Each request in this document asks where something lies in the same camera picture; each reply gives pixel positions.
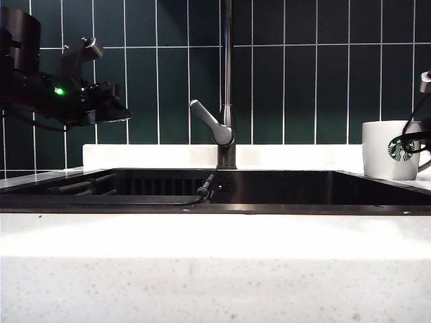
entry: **faucet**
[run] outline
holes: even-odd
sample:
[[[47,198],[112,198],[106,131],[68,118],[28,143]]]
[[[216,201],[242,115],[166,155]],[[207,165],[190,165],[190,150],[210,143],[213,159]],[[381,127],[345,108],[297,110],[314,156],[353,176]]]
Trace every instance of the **faucet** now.
[[[226,0],[224,26],[224,104],[220,111],[222,124],[198,101],[190,101],[190,111],[198,116],[213,132],[217,144],[217,169],[236,169],[235,122],[232,109],[232,0]]]

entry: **wire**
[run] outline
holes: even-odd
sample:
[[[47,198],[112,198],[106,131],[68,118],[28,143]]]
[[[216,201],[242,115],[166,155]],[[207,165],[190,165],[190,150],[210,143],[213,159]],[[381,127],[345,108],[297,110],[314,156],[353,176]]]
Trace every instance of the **wire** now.
[[[50,130],[50,131],[59,131],[62,133],[66,133],[71,128],[70,125],[65,124],[65,123],[63,123],[65,126],[65,129],[48,126],[47,124],[43,124],[41,122],[38,122],[38,121],[30,119],[26,116],[23,116],[17,108],[14,108],[14,107],[9,106],[9,105],[4,106],[4,110],[7,111],[8,113],[2,115],[1,116],[2,118],[5,118],[6,116],[12,116],[18,120],[21,120],[21,121],[26,122],[26,123],[30,123],[31,125],[38,127],[38,128],[41,128],[41,129]]]
[[[425,144],[425,147],[420,148],[420,149],[412,149],[409,145],[408,145],[408,141],[413,141],[413,138],[411,138],[411,136],[406,135],[407,132],[407,128],[409,127],[411,121],[413,120],[413,117],[415,116],[416,112],[422,107],[422,105],[425,103],[425,101],[431,96],[431,93],[427,94],[426,96],[424,96],[419,102],[418,104],[416,104],[416,107],[413,109],[413,112],[410,114],[409,120],[407,121],[407,123],[405,124],[404,128],[403,128],[403,133],[401,135],[401,144],[404,148],[404,150],[408,153],[420,153],[422,151],[425,150],[429,150],[431,149],[431,145],[430,144]],[[420,140],[420,139],[431,139],[431,136],[428,132],[424,133],[425,135],[422,135],[420,137],[416,137],[414,138],[415,140]]]

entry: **kitchen sink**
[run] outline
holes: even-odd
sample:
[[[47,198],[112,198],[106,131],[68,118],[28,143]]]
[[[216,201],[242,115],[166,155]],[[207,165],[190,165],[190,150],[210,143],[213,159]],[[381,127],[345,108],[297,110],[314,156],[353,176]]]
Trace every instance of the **kitchen sink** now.
[[[337,171],[112,169],[0,190],[0,207],[431,205],[431,192]]]

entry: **tile wall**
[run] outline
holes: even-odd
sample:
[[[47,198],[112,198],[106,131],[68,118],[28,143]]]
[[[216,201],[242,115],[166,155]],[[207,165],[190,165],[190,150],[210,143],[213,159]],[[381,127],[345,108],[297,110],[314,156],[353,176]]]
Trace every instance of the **tile wall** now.
[[[84,78],[118,83],[133,114],[65,135],[5,118],[4,176],[80,166],[85,143],[211,143],[188,101],[213,113],[222,103],[222,2],[0,0],[42,23],[41,71],[56,72],[63,45],[98,37],[105,55],[87,63]],[[406,119],[420,97],[419,74],[431,69],[430,0],[233,6],[239,143],[360,143],[363,122]]]

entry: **white mug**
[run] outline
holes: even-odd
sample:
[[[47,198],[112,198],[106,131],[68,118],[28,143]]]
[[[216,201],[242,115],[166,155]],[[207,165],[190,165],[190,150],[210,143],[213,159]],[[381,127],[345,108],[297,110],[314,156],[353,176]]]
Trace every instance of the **white mug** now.
[[[414,180],[418,174],[419,153],[408,153],[401,144],[406,120],[373,121],[362,124],[362,158],[366,176],[387,180]],[[406,133],[422,131],[421,123],[410,123]],[[409,143],[419,149],[419,141]]]

